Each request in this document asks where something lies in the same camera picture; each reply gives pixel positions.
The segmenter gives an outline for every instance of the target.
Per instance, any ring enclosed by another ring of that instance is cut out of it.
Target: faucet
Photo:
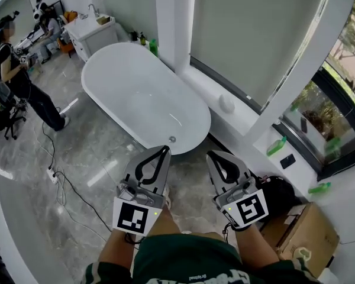
[[[100,16],[99,12],[96,10],[95,5],[93,3],[88,5],[88,11],[91,9],[91,6],[93,6],[93,12],[95,13],[95,17],[97,18],[98,16]]]

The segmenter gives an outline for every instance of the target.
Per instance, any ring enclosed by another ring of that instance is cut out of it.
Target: white bathtub
[[[172,154],[198,146],[208,134],[206,103],[145,47],[116,43],[84,65],[86,93],[144,147]]]

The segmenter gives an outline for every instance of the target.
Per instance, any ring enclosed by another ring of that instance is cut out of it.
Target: soap bottle
[[[267,156],[271,156],[276,153],[278,150],[283,148],[286,142],[286,137],[282,138],[281,140],[276,140],[272,145],[267,149]]]
[[[149,43],[149,48],[155,56],[158,56],[158,46],[156,45],[155,39],[152,39],[152,41]]]
[[[141,45],[145,46],[146,45],[146,38],[143,36],[143,33],[141,32],[141,37],[140,37]]]

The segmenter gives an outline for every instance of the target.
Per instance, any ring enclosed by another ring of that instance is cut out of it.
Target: phone
[[[288,157],[285,157],[283,160],[280,161],[283,169],[286,169],[288,166],[294,164],[296,162],[295,157],[293,154],[290,154]]]
[[[303,133],[307,133],[308,132],[308,123],[307,120],[305,118],[301,118],[301,130]]]

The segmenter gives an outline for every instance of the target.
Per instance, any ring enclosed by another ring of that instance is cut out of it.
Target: marble floor
[[[43,73],[34,83],[51,96],[55,106],[65,109],[70,105],[66,112],[71,118],[68,127],[55,133],[44,125],[45,132],[54,140],[54,165],[64,171],[110,226],[116,184],[128,161],[144,149],[84,92],[80,82],[83,65],[76,54],[70,59],[58,53],[42,65]],[[46,151],[52,153],[53,147],[42,132],[42,120],[30,106],[26,117],[27,122],[20,122],[16,129],[17,140],[6,141],[4,132],[0,133],[0,169],[26,186],[41,231],[78,282],[85,267],[98,258],[104,241],[73,220],[104,239],[109,237],[109,231],[67,182],[66,197],[62,199],[62,189],[46,174],[51,163]],[[205,163],[210,149],[218,148],[207,138],[189,153],[172,157],[167,183],[171,212],[182,231],[221,234],[227,223],[211,200],[215,191]],[[64,200],[65,209],[60,204]]]

